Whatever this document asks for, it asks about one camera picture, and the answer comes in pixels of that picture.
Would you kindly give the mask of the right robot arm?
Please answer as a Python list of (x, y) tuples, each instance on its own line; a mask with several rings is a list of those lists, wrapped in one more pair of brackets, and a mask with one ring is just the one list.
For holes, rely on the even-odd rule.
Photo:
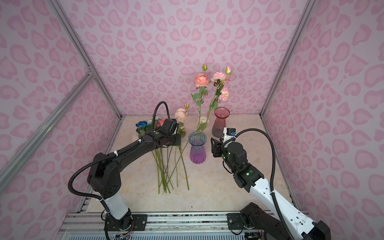
[(242, 144), (225, 144), (222, 139), (214, 138), (211, 144), (213, 156), (223, 159), (223, 166), (232, 174), (238, 187), (256, 197), (272, 212), (269, 215), (258, 205), (249, 203), (241, 210), (244, 227), (261, 229), (276, 240), (331, 239), (327, 224), (315, 222), (271, 188), (268, 179), (248, 162)]

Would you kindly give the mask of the pink multi bloom rose stem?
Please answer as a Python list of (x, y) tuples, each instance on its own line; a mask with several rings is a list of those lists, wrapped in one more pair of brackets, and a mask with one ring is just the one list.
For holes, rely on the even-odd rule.
[(214, 82), (214, 87), (216, 90), (215, 90), (214, 98), (209, 105), (205, 126), (203, 127), (202, 131), (204, 131), (208, 126), (208, 121), (209, 121), (211, 112), (215, 111), (218, 108), (219, 103), (225, 102), (229, 99), (230, 91), (226, 87), (226, 84), (229, 83), (230, 76), (232, 75), (232, 73), (233, 71), (231, 67), (227, 66), (224, 73), (216, 72), (213, 74), (212, 81)]

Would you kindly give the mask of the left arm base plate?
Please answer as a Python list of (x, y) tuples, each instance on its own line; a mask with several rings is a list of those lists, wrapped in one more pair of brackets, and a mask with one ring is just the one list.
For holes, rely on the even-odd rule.
[(127, 214), (122, 219), (117, 220), (108, 214), (105, 219), (104, 229), (107, 231), (144, 231), (147, 225), (148, 215), (145, 214)]

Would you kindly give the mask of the peach rose stem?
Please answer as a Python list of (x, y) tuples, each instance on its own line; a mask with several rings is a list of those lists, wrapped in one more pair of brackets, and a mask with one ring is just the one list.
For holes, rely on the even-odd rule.
[[(176, 118), (177, 122), (179, 123), (178, 133), (181, 135), (181, 138), (186, 136), (186, 130), (185, 130), (184, 122), (185, 122), (185, 119), (186, 119), (187, 114), (188, 114), (188, 111), (187, 111), (188, 108), (189, 108), (189, 105), (186, 104), (185, 108), (180, 108), (175, 113), (175, 118)], [(168, 187), (169, 184), (171, 184), (172, 189), (174, 188), (173, 185), (172, 185), (172, 182), (171, 182), (171, 178), (172, 178), (172, 175), (173, 175), (174, 172), (176, 172), (176, 176), (177, 176), (177, 180), (176, 180), (177, 187), (179, 186), (178, 185), (178, 163), (179, 162), (181, 162), (183, 164), (184, 171), (185, 171), (185, 178), (186, 178), (187, 188), (188, 188), (188, 190), (190, 190), (189, 181), (188, 181), (188, 175), (187, 175), (187, 169), (186, 169), (185, 162), (184, 162), (184, 157), (183, 157), (183, 153), (184, 153), (184, 150), (185, 150), (186, 146), (187, 146), (187, 144), (183, 148), (182, 148), (181, 145), (178, 146), (179, 154), (180, 154), (178, 160), (176, 160), (177, 151), (175, 151), (175, 157), (174, 157), (174, 162), (175, 162), (174, 165), (175, 166), (174, 166), (174, 169), (172, 170), (171, 174), (169, 174), (169, 160), (170, 160), (170, 157), (171, 157), (172, 150), (170, 150), (170, 153), (167, 153), (167, 165), (166, 165), (166, 168), (165, 168), (165, 180), (164, 180), (164, 191), (165, 191), (165, 193), (170, 193), (171, 192), (169, 190), (169, 187)]]

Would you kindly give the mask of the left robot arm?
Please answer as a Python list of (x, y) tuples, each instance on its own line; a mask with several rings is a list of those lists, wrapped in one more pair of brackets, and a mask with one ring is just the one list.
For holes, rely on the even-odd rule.
[(94, 158), (88, 184), (101, 198), (100, 202), (107, 213), (115, 220), (128, 218), (129, 208), (121, 196), (121, 172), (141, 156), (156, 149), (179, 146), (181, 135), (177, 133), (179, 123), (175, 119), (166, 119), (162, 126), (150, 130), (135, 142), (107, 155)]

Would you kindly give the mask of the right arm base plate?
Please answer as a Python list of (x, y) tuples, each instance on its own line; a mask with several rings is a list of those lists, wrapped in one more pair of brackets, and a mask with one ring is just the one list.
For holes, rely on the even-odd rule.
[(239, 230), (242, 231), (245, 229), (244, 227), (244, 217), (241, 213), (228, 213), (227, 216), (227, 224), (228, 229), (231, 231)]

